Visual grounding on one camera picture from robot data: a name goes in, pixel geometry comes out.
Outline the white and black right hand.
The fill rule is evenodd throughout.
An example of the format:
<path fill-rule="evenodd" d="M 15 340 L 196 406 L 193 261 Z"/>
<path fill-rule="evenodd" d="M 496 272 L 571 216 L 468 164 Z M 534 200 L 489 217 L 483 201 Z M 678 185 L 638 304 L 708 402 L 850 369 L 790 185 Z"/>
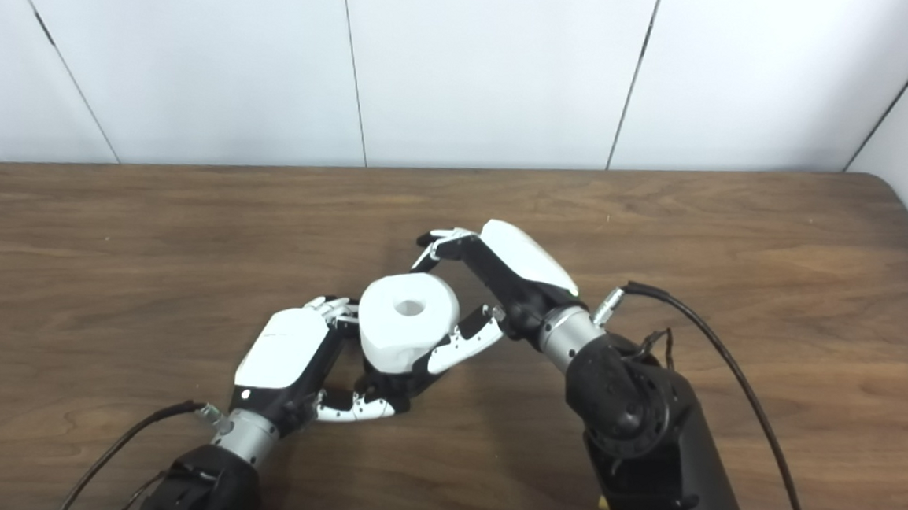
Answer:
<path fill-rule="evenodd" d="M 461 320 L 437 347 L 420 357 L 416 371 L 440 375 L 483 353 L 501 338 L 526 340 L 562 374 L 571 356 L 552 353 L 545 343 L 561 316 L 586 309 L 578 286 L 551 254 L 525 231 L 492 219 L 481 232 L 453 227 L 428 231 L 416 239 L 423 249 L 412 273 L 428 274 L 440 261 L 458 260 L 487 287 L 495 304 L 482 305 Z"/>

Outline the white and black left hand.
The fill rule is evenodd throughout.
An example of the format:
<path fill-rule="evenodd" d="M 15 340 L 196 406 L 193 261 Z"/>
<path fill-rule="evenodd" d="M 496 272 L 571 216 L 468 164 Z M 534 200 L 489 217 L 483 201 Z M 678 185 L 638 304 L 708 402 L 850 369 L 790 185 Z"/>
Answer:
<path fill-rule="evenodd" d="M 280 438 L 311 422 L 355 423 L 405 407 L 374 393 L 325 383 L 345 344 L 358 339 L 357 300 L 330 295 L 275 312 L 234 375 L 230 410 L 270 421 Z"/>

